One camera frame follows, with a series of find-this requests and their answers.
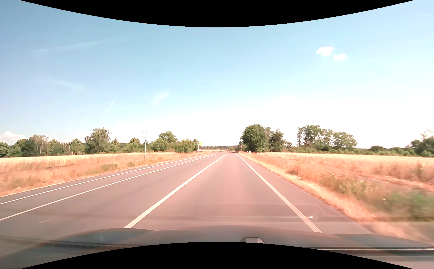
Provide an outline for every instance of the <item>dry grass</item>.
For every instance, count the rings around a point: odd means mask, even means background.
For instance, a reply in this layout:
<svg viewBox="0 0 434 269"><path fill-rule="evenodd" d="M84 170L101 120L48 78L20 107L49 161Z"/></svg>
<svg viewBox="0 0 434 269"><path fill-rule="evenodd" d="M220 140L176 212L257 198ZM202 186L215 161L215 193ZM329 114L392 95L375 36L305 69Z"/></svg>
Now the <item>dry grass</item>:
<svg viewBox="0 0 434 269"><path fill-rule="evenodd" d="M434 158L306 153L263 153L257 158L282 168L311 166L322 173L349 174L434 193Z"/></svg>
<svg viewBox="0 0 434 269"><path fill-rule="evenodd" d="M363 180L364 176L375 178L385 175L388 179L395 174L411 175L410 180L434 187L434 159L297 153L240 154L378 234L434 244L433 196L401 190L395 192L394 185L372 184ZM411 170L416 168L419 174L414 175Z"/></svg>
<svg viewBox="0 0 434 269"><path fill-rule="evenodd" d="M148 164L179 160L211 152L98 154L0 158L0 197Z"/></svg>

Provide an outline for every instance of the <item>lamp post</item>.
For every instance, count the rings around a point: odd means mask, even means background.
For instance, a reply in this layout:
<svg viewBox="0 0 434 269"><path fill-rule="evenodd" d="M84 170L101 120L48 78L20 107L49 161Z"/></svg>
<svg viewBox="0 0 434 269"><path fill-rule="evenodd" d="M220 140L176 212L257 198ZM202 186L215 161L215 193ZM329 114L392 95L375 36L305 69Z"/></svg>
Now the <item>lamp post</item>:
<svg viewBox="0 0 434 269"><path fill-rule="evenodd" d="M142 131L144 134L144 160L146 160L146 146L147 146L147 131Z"/></svg>

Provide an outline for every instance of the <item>grass verge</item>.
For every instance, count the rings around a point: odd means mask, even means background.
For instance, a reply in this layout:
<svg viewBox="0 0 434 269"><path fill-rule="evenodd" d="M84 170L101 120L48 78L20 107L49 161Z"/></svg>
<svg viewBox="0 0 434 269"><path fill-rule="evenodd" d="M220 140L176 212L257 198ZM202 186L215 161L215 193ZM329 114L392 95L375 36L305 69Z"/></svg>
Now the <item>grass verge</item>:
<svg viewBox="0 0 434 269"><path fill-rule="evenodd" d="M424 190L402 191L391 184L374 184L315 158L311 164L296 155L240 154L377 234L434 244L434 195Z"/></svg>

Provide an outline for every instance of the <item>road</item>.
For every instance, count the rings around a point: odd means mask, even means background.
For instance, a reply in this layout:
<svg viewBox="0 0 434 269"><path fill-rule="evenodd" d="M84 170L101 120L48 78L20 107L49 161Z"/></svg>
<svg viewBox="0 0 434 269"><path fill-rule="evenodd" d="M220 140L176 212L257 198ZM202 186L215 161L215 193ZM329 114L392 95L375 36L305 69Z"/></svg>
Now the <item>road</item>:
<svg viewBox="0 0 434 269"><path fill-rule="evenodd" d="M53 240L107 228L229 224L370 234L287 180L228 152L0 198L0 235L5 237ZM24 247L0 241L0 256Z"/></svg>

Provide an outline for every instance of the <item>white lane marking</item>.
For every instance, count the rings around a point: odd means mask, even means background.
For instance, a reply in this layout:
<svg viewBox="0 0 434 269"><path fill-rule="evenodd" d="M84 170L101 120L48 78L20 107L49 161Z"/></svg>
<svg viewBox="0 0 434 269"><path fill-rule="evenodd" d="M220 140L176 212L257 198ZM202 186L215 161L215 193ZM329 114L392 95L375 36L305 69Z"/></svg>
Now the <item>white lane marking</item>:
<svg viewBox="0 0 434 269"><path fill-rule="evenodd" d="M216 154L216 153L214 153L214 154L212 154L212 155L209 155L209 156L205 156L205 157L203 157L203 158L207 158L207 157L210 157L210 156L214 156L215 154ZM57 190L60 190L60 189L64 189L64 188L68 188L68 187L72 187L72 186L76 186L76 185L80 185L80 184L88 183L88 182L91 182L91 181L102 180L102 179L110 178L110 177L113 177L113 176L123 175L123 174L131 173L131 172L136 172L136 171L139 171L139 170L149 169L149 168L158 167L158 166L161 166L161 165L166 165L166 164L171 164L171 163L175 163L175 162L180 162L180 161L185 161L185 160L195 159L195 158L199 158L199 157L202 157L202 156L197 156L197 157L192 157L192 158L188 158L188 159L177 160L177 161L173 161L173 162L169 162L169 163L163 163L163 164L154 165L154 166L145 167L145 168L140 168L140 169L137 169L137 170L128 171L128 172L124 172L124 173L120 173L120 174L116 174L116 175L111 175L111 176L107 176L107 177L103 177L103 178L98 178L98 179L94 179L94 180L88 180L88 181L85 181L85 182L76 183L76 184L69 185L69 186L64 186L64 187L61 187L61 188L58 188L58 189L54 189L54 190L50 190L50 191L46 191L46 192L42 192L42 193L35 193L35 194L33 194L33 195L28 195L28 196L26 196L26 197L22 197L22 198L18 198L18 199L10 200L10 201L7 201L7 202L2 202L2 203L0 203L0 205L2 205L2 204L6 204L6 203L9 203L9 202L14 202L14 201L21 200L21 199L25 199L25 198L29 198L29 197L32 197L32 196L40 195L40 194L43 194L43 193L50 193L50 192L57 191Z"/></svg>
<svg viewBox="0 0 434 269"><path fill-rule="evenodd" d="M190 179L182 183L180 186L175 188L172 192L167 194L163 199L160 199L157 203L155 203L153 206L151 206L148 210L144 211L141 215L139 215L137 218L135 218L133 221L131 221L129 224L127 224L124 228L132 228L134 225L136 225L141 219L146 217L150 212L152 212L156 207L158 207L161 203L163 203L165 200L169 199L174 193L176 193L178 190L180 190L183 186L185 186L187 183L189 183L191 180L193 180L195 177L200 175L202 172L204 172L207 168L211 167L214 163L218 162L220 159L222 159L224 156L217 159L215 162L209 164L206 168L202 169L200 172L192 176Z"/></svg>
<svg viewBox="0 0 434 269"><path fill-rule="evenodd" d="M179 164L176 164L176 165L173 165L173 166L169 166L169 167L162 168L162 169L159 169L159 170L151 171L151 172L149 172L149 173L145 173L145 174L142 174L142 175L137 175L137 176L134 176L134 177L131 177L131 178L127 178L127 179L124 179L124 180L119 180L119 181L116 181L116 182L113 182L113 183L110 183L110 184L107 184L107 185L104 185L104 186L101 186L101 187L97 187L97 188L94 188L94 189L91 189L91 190L88 190L88 191L85 191L85 192L82 192L82 193L77 193L77 194L75 194L75 195L71 195L71 196L68 196L68 197L65 197L65 198L62 198L62 199L59 199L59 200L53 201L53 202L49 202L49 203L46 203L46 204L43 204L43 205L40 205L40 206L36 206L36 207L34 207L34 208L32 208L32 209L28 209L28 210L25 210L25 211L21 211L21 212L19 212L19 213L16 213L16 214L10 215L10 216L8 216L8 217L0 218L0 221L3 221L3 220L6 220L6 219L9 219L9 218L12 218L12 217L15 217L15 216L18 216L18 215L24 214L24 213L29 212L29 211L33 211L33 210L38 209L38 208L45 207L45 206L50 205L50 204L53 204L53 203L57 203L57 202L60 202L60 201L63 201L63 200L66 200L66 199L69 199L69 198L75 197L75 196L78 196L78 195L81 195L81 194L84 194L84 193L92 192L92 191L94 191L94 190L98 190L98 189L100 189L100 188L104 188L104 187L107 187L107 186L111 186L111 185L114 185L114 184L117 184L117 183L120 183L120 182L123 182L123 181L126 181L126 180L134 179L134 178L137 178L137 177L140 177L140 176L144 176L144 175L147 175L147 174L151 174L151 173L155 173L155 172L158 172L158 171L161 171L161 170L165 170L165 169L167 169L167 168L171 168L171 167L174 167L174 166L178 166L178 165L182 165L182 164L186 164L186 163L190 163L190 162L198 161L198 160L202 160L202 159L203 159L203 158L201 158L201 159L197 159L197 160L188 161L188 162L184 162L184 163L179 163Z"/></svg>
<svg viewBox="0 0 434 269"><path fill-rule="evenodd" d="M270 189L272 189L272 191L274 192L274 193L276 193L279 197L280 197L280 199L282 199L284 202L285 202L285 204L287 204L292 210L293 210L293 212L295 212L297 215L298 215L298 217L300 217L307 225L308 225L308 227L310 227L310 229L312 229L314 232L319 232L319 233L321 233L321 231L320 231L320 229L318 229L316 226L315 226L315 224L313 224L307 217L305 217L305 215L303 215L302 214L302 212L300 212L300 210L298 210L294 205L292 205L292 203L290 202L290 201L288 201L287 200L287 198L285 198L279 191L277 191L277 189L276 188L274 188L267 180L265 180L260 174L258 174L257 173L257 171L255 171L254 170L254 168L252 168L247 162L245 162L244 161L244 159L242 159L239 155L238 155L238 153L236 153L236 155L237 155L237 157L239 157L248 167L250 167L250 169L252 169L252 171L257 175L257 176L259 176L259 178L261 179L261 180L263 180L263 182L265 182L269 187L270 187Z"/></svg>

